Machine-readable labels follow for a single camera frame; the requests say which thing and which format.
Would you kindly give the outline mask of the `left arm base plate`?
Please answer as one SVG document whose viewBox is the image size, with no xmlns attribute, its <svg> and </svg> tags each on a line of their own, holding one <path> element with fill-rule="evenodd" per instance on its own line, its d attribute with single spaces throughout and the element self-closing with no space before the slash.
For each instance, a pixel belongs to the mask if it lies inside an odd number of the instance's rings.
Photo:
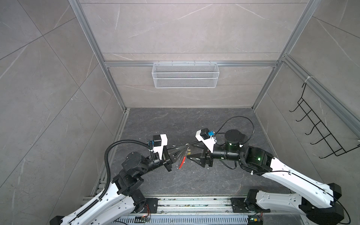
<svg viewBox="0 0 360 225">
<path fill-rule="evenodd" d="M 146 198 L 142 202 L 135 202 L 135 209 L 132 213 L 157 213 L 158 202 L 158 198 Z"/>
</svg>

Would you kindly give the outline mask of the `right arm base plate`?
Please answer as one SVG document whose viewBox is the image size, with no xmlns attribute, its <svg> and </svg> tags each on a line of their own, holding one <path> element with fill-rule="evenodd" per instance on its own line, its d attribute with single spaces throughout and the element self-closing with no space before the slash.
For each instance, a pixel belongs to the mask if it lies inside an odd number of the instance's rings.
<svg viewBox="0 0 360 225">
<path fill-rule="evenodd" d="M 269 213 L 271 211 L 270 209 L 262 209 L 255 201 L 243 197 L 233 197 L 230 198 L 230 201 L 234 213 Z"/>
</svg>

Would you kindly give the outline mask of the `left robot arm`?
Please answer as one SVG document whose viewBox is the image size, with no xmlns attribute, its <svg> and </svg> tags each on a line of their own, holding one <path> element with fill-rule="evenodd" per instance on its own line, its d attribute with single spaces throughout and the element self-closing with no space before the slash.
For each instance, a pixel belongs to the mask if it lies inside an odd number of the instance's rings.
<svg viewBox="0 0 360 225">
<path fill-rule="evenodd" d="M 122 164 L 122 170 L 111 178 L 108 155 L 110 150 L 121 143 L 134 143 L 150 149 L 145 157 L 139 152 L 129 153 Z M 172 170 L 172 165 L 181 156 L 185 156 L 188 146 L 167 149 L 162 146 L 162 155 L 155 147 L 135 140 L 122 140 L 111 144 L 105 153 L 106 183 L 104 189 L 89 202 L 67 216 L 56 216 L 50 220 L 51 225 L 108 225 L 121 216 L 140 212 L 146 205 L 146 198 L 139 190 L 144 182 L 142 176 L 159 167 Z"/>
</svg>

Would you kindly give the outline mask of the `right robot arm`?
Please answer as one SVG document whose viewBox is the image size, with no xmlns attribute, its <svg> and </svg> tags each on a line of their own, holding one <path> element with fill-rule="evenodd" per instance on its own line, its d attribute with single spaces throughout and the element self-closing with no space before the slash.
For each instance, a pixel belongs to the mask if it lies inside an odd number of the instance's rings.
<svg viewBox="0 0 360 225">
<path fill-rule="evenodd" d="M 294 212 L 306 216 L 318 225 L 338 225 L 347 211 L 338 201 L 342 196 L 341 187 L 335 183 L 324 184 L 315 181 L 282 163 L 267 151 L 248 145 L 249 138 L 237 129 L 225 132 L 225 143 L 217 146 L 215 133 L 207 128 L 197 131 L 196 139 L 204 144 L 201 153 L 187 158 L 198 165 L 211 167 L 213 161 L 233 161 L 252 175 L 275 181 L 292 191 L 279 194 L 250 189 L 244 202 L 231 200 L 236 211 L 244 207 L 255 214 L 281 211 Z"/>
</svg>

